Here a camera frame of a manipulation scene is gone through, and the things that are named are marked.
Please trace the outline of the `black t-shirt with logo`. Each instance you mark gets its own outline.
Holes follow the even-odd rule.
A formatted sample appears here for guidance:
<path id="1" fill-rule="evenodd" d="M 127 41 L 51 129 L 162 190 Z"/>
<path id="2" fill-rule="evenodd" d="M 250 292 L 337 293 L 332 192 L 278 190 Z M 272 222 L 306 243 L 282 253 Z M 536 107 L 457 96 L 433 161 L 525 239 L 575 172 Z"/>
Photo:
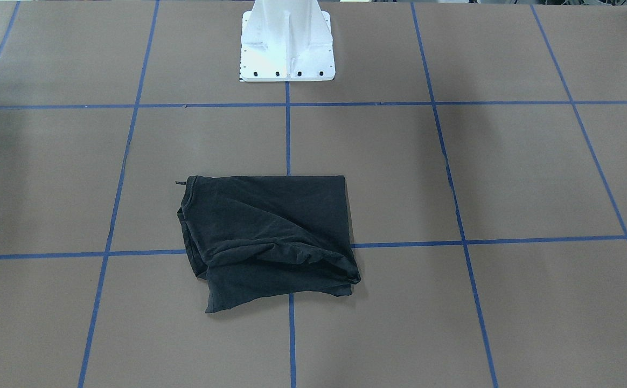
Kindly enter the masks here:
<path id="1" fill-rule="evenodd" d="M 289 293 L 348 296 L 361 281 L 345 177 L 193 175 L 182 185 L 177 217 L 207 282 L 207 314 Z"/>

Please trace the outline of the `white central pedestal column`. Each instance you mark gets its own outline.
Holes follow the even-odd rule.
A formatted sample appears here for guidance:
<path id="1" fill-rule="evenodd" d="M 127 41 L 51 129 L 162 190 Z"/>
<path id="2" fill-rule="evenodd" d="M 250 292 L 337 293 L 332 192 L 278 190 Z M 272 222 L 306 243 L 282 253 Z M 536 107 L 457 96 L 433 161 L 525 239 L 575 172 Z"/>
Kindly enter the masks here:
<path id="1" fill-rule="evenodd" d="M 242 82 L 318 82 L 336 76 L 331 15 L 317 1 L 255 1 L 241 17 Z"/>

